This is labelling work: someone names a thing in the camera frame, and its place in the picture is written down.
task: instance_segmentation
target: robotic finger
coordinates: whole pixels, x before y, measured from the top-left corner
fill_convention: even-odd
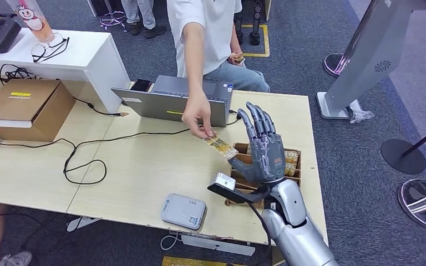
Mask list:
[[[265,129],[265,134],[268,134],[271,131],[270,124],[265,120],[262,109],[258,105],[255,105],[255,108],[257,109],[259,120],[262,122],[263,128]]]
[[[263,124],[260,121],[260,117],[258,115],[258,111],[256,107],[250,102],[246,102],[246,107],[249,109],[249,111],[251,111],[252,119],[254,120],[254,125],[257,131],[257,135],[258,136],[262,135],[265,132],[265,129],[263,128]]]
[[[249,116],[247,115],[247,113],[242,110],[241,108],[238,109],[237,113],[239,114],[239,116],[242,118],[242,120],[244,121],[244,125],[246,125],[246,131],[247,131],[247,135],[249,136],[249,139],[256,139],[257,138],[257,134],[256,131],[254,129],[254,126],[251,123],[251,120],[249,119]]]
[[[267,112],[263,112],[263,115],[265,116],[265,121],[270,125],[270,133],[275,133],[275,124],[272,121],[272,118]]]

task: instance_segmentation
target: yellow floor marking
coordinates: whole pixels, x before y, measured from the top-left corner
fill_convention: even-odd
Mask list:
[[[242,25],[243,28],[252,28],[252,25],[245,24]],[[263,30],[263,46],[265,53],[263,54],[255,54],[255,53],[243,53],[242,55],[245,57],[269,57],[270,56],[270,47],[268,46],[268,28],[267,25],[259,25]]]
[[[163,266],[225,266],[225,262],[208,262],[206,260],[198,259],[184,259],[174,257],[164,257]],[[240,264],[233,264],[234,266],[244,266]]]

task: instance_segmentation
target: gray laptop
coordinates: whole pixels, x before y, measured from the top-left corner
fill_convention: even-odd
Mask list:
[[[203,88],[210,102],[211,126],[226,127],[233,85],[205,80]],[[189,97],[187,79],[174,76],[159,76],[151,92],[111,90],[142,117],[174,121],[182,121]]]

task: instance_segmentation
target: jeans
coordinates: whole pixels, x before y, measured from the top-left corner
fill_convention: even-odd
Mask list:
[[[143,25],[146,29],[156,27],[156,20],[153,15],[154,0],[121,0],[126,14],[127,23],[139,22],[138,7],[143,16]]]
[[[233,65],[228,61],[224,61],[217,69],[204,75],[203,78],[232,83],[235,90],[270,92],[270,87],[261,72]]]

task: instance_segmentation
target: sneaker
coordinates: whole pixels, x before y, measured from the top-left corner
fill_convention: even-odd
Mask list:
[[[14,256],[6,255],[2,258],[0,266],[27,266],[32,261],[32,254],[28,251],[20,252]]]
[[[143,37],[146,39],[151,39],[153,37],[156,37],[158,35],[161,35],[166,32],[166,26],[160,26],[157,25],[156,27],[152,29],[144,29],[143,31]]]
[[[141,22],[133,22],[128,23],[126,25],[126,29],[130,32],[131,35],[138,35],[141,33],[141,29],[143,28],[143,24]]]

